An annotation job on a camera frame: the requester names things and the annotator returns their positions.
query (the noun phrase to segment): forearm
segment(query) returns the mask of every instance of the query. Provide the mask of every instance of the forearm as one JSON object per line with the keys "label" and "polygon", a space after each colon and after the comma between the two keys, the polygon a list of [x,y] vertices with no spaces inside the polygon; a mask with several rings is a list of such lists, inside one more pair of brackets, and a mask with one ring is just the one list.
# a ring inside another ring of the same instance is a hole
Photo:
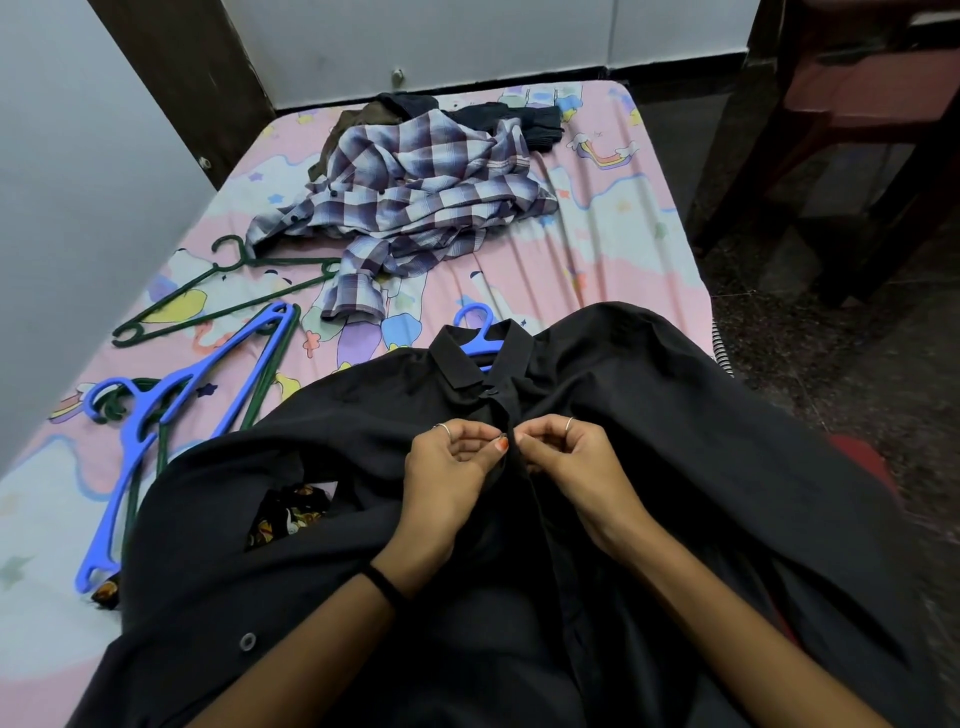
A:
{"label": "forearm", "polygon": [[[396,539],[373,560],[405,596],[430,579],[440,561]],[[356,677],[394,622],[387,598],[357,575],[277,643],[189,724],[189,728],[315,726]]]}
{"label": "forearm", "polygon": [[647,527],[625,541],[627,566],[759,726],[889,728],[666,531]]}

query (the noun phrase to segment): blue plastic hanger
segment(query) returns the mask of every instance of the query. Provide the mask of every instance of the blue plastic hanger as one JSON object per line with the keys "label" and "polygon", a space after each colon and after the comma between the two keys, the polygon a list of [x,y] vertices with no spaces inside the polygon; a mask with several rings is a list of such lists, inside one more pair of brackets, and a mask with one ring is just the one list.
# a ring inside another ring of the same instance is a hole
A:
{"label": "blue plastic hanger", "polygon": [[[482,310],[487,315],[484,318],[483,326],[480,328],[479,333],[473,337],[472,340],[467,341],[460,349],[467,356],[479,356],[480,354],[485,353],[497,353],[503,348],[502,341],[490,341],[487,339],[487,331],[490,329],[491,324],[496,320],[496,316],[493,315],[493,309],[490,308],[485,303],[468,303],[459,311],[457,315],[453,317],[453,326],[459,326],[460,322],[464,320],[464,316],[467,315],[468,311],[473,310]],[[481,372],[488,372],[490,367],[480,367]]]}
{"label": "blue plastic hanger", "polygon": [[187,400],[191,397],[196,397],[195,392],[197,385],[204,380],[207,373],[213,369],[214,365],[220,359],[235,349],[238,344],[250,338],[259,328],[276,322],[276,329],[274,329],[270,335],[270,339],[263,353],[260,354],[260,358],[257,359],[250,376],[247,377],[247,381],[244,382],[243,387],[240,389],[240,394],[233,401],[233,404],[230,405],[224,419],[221,420],[220,424],[213,430],[212,436],[219,437],[227,432],[233,424],[237,414],[240,412],[240,408],[247,400],[247,396],[259,379],[260,373],[266,368],[270,357],[273,355],[276,347],[279,346],[279,342],[283,339],[283,334],[286,332],[286,329],[294,326],[296,321],[297,312],[291,304],[283,301],[271,303],[254,318],[250,319],[243,328],[233,334],[222,347],[218,348],[210,356],[201,359],[196,364],[178,369],[165,376],[149,391],[144,392],[139,389],[125,376],[112,376],[109,379],[104,379],[86,393],[84,397],[84,412],[86,412],[91,419],[95,420],[99,417],[99,413],[93,404],[100,396],[100,393],[108,387],[117,384],[126,386],[133,395],[133,412],[120,429],[120,442],[123,445],[123,465],[120,469],[120,477],[113,486],[113,491],[110,493],[110,498],[107,501],[107,509],[104,511],[104,516],[100,519],[100,524],[97,526],[96,533],[93,535],[90,548],[87,550],[86,556],[81,562],[80,568],[77,570],[77,576],[74,579],[74,587],[80,594],[85,594],[93,588],[90,579],[95,570],[103,570],[106,573],[116,573],[120,570],[120,563],[115,561],[111,555],[116,517],[120,511],[120,501],[127,491],[133,471],[143,462],[147,450],[150,449],[150,445],[156,440],[156,432],[144,431],[144,423],[147,421],[150,413],[153,412],[156,404],[161,401],[173,387],[186,382],[183,390],[160,418],[162,424],[166,425],[170,423],[177,417],[180,410],[183,409]]}

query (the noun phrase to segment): pile of clothes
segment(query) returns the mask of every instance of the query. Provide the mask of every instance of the pile of clothes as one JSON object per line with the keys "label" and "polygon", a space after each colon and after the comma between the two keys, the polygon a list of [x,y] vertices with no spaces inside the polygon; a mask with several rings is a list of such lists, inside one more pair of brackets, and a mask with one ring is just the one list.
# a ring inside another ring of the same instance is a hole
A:
{"label": "pile of clothes", "polygon": [[376,276],[426,273],[445,258],[477,251],[487,229],[557,210],[531,174],[530,150],[563,136],[557,107],[480,104],[440,111],[432,96],[381,94],[344,111],[310,182],[292,205],[253,219],[251,255],[277,235],[354,234],[322,316],[383,319]]}

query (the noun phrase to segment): checkered shirt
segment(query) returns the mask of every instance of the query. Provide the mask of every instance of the checkered shirt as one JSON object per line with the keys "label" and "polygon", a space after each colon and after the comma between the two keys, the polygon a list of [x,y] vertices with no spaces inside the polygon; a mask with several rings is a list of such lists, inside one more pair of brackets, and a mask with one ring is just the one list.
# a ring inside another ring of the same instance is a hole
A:
{"label": "checkered shirt", "polygon": [[377,275],[421,275],[477,251],[487,228],[557,210],[557,199],[530,174],[517,119],[500,121],[496,136],[439,110],[398,125],[353,127],[327,172],[293,205],[255,217],[247,232],[251,253],[280,232],[357,233],[327,287],[324,318],[361,312],[378,322],[385,297]]}

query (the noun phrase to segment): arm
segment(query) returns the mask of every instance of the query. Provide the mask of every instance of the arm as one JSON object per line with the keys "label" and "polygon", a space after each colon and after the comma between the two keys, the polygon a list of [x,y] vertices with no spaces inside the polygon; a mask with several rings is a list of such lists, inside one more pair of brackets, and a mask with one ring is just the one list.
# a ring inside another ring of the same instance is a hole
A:
{"label": "arm", "polygon": [[597,546],[632,571],[763,728],[889,728],[653,520],[598,425],[547,415],[516,428],[528,463],[577,509]]}
{"label": "arm", "polygon": [[[450,557],[484,477],[507,450],[490,425],[451,420],[414,439],[396,533],[372,565],[412,598]],[[194,718],[188,728],[315,726],[394,622],[366,576],[333,593]]]}

